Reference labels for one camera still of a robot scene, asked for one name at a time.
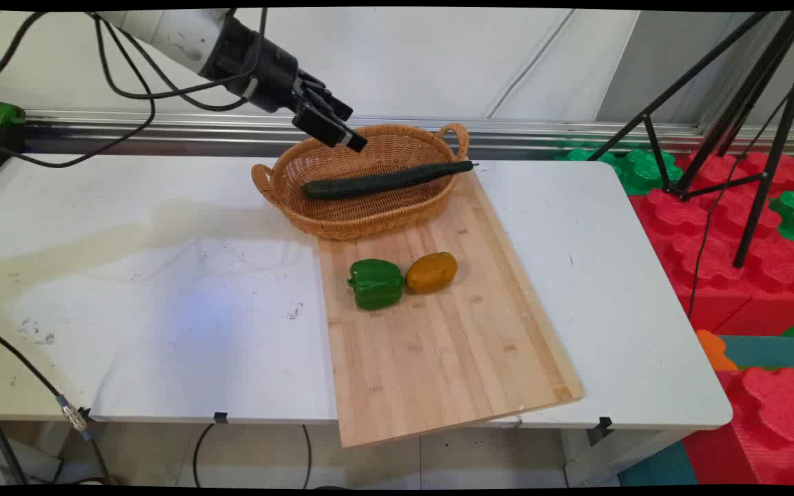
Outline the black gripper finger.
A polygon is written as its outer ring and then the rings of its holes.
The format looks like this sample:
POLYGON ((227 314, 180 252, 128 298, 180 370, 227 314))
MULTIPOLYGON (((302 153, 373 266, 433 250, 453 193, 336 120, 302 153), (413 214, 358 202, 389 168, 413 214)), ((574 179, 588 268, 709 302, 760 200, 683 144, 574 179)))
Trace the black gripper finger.
POLYGON ((303 103, 340 121, 347 121, 354 112, 352 107, 336 98, 324 82, 305 70, 297 72, 297 97, 303 103))
POLYGON ((345 123, 352 114, 352 107, 339 100, 331 104, 330 110, 321 110, 314 103, 298 103, 292 123, 309 137, 330 148, 346 145, 350 150, 360 153, 367 139, 345 123))

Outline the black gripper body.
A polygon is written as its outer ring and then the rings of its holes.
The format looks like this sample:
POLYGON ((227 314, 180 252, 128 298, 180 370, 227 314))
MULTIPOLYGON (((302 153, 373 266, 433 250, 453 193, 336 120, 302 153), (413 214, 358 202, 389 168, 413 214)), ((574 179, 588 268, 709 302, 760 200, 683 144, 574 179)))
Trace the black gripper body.
POLYGON ((201 76, 208 81, 233 76, 225 84, 227 91, 268 113, 296 111, 308 91, 323 97, 322 82, 301 70, 295 56, 232 15, 223 19, 201 76))

